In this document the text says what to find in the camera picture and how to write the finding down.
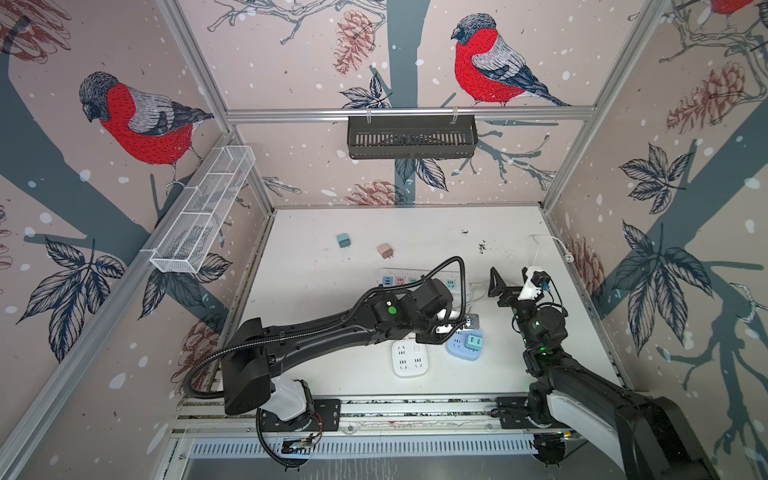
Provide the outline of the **green plug adapter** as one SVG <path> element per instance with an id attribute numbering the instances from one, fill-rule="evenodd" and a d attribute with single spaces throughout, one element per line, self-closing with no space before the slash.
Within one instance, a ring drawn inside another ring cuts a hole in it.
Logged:
<path id="1" fill-rule="evenodd" d="M 469 313 L 465 317 L 465 328 L 469 330 L 478 330 L 480 328 L 480 319 L 478 314 Z"/>

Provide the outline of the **white multicolour power strip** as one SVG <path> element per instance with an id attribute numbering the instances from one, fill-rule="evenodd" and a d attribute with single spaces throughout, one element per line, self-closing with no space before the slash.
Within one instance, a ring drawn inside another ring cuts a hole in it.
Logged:
<path id="1" fill-rule="evenodd" d="M 384 287 L 402 286 L 416 282 L 428 273 L 428 270 L 419 269 L 381 268 L 378 273 L 376 284 Z M 460 272 L 458 270 L 442 270 L 437 272 L 433 276 L 433 279 L 440 280 L 452 295 L 458 296 L 461 293 L 462 285 Z"/>

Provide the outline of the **blue square socket cube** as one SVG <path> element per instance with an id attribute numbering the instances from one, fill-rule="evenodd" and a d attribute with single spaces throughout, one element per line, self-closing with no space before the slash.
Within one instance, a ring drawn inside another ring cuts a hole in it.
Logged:
<path id="1" fill-rule="evenodd" d="M 467 361 L 478 360 L 483 346 L 483 332 L 479 329 L 459 330 L 445 343 L 450 355 Z"/>

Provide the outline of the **teal plug adapter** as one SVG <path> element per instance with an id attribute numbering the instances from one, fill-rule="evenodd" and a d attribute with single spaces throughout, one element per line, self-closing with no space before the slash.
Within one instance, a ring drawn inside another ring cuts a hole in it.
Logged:
<path id="1" fill-rule="evenodd" d="M 346 233 L 338 234 L 336 240 L 340 248 L 346 248 L 351 245 L 351 239 Z"/>
<path id="2" fill-rule="evenodd" d="M 465 339 L 465 347 L 475 352 L 481 351 L 483 344 L 483 338 L 474 334 L 469 334 Z"/>

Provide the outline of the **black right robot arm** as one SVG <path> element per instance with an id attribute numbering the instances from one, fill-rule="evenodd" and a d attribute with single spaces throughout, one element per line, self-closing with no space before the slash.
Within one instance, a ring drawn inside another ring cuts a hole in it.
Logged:
<path id="1" fill-rule="evenodd" d="M 622 468 L 629 479 L 715 479 L 718 474 L 681 408 L 592 372 L 563 346 L 567 312 L 544 293 L 553 288 L 541 269 L 523 270 L 521 286 L 490 270 L 488 295 L 513 313 L 524 343 L 523 361 L 534 378 L 526 403 L 538 426 L 564 424 Z"/>

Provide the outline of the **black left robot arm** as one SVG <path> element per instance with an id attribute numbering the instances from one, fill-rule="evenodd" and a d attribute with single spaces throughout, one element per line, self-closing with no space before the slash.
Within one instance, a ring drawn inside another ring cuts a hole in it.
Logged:
<path id="1" fill-rule="evenodd" d="M 401 340 L 442 344 L 465 323 L 467 292 L 460 283 L 459 311 L 439 279 L 423 277 L 401 287 L 379 286 L 354 306 L 309 322 L 264 327 L 259 318 L 243 322 L 224 348 L 221 361 L 224 410 L 229 416 L 266 410 L 289 422 L 315 413 L 308 384 L 284 379 L 288 370 L 351 347 Z"/>

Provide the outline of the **pink plug adapter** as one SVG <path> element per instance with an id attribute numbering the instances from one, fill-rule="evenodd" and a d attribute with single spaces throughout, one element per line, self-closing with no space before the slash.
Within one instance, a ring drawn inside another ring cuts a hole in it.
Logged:
<path id="1" fill-rule="evenodd" d="M 377 251 L 383 259 L 389 259 L 394 255 L 394 250 L 388 243 L 378 245 Z"/>

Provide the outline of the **white square socket cube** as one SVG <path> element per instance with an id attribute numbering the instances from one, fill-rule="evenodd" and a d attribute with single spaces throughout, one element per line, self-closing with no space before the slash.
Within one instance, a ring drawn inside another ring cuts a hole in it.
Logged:
<path id="1" fill-rule="evenodd" d="M 395 341 L 391 348 L 392 369 L 398 378 L 416 378 L 429 370 L 428 352 L 412 338 Z"/>

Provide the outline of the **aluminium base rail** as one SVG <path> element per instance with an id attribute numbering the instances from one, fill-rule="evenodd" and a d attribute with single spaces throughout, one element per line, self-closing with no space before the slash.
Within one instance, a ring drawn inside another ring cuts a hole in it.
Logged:
<path id="1" fill-rule="evenodd" d="M 531 422 L 526 401 L 525 393 L 318 395 L 312 415 L 302 414 L 285 422 L 268 411 L 227 415 L 221 400 L 187 400 L 170 432 L 177 436 L 253 435 L 260 427 L 266 433 L 321 431 L 348 436 L 574 433 L 568 423 Z"/>

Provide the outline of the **white mesh wall shelf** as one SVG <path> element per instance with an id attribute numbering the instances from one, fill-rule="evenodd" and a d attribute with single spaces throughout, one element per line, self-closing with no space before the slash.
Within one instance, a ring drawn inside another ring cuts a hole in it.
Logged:
<path id="1" fill-rule="evenodd" d="M 150 257 L 162 273 L 201 271 L 218 231 L 252 170 L 255 157 L 248 146 L 228 145 L 217 150 L 165 237 Z"/>

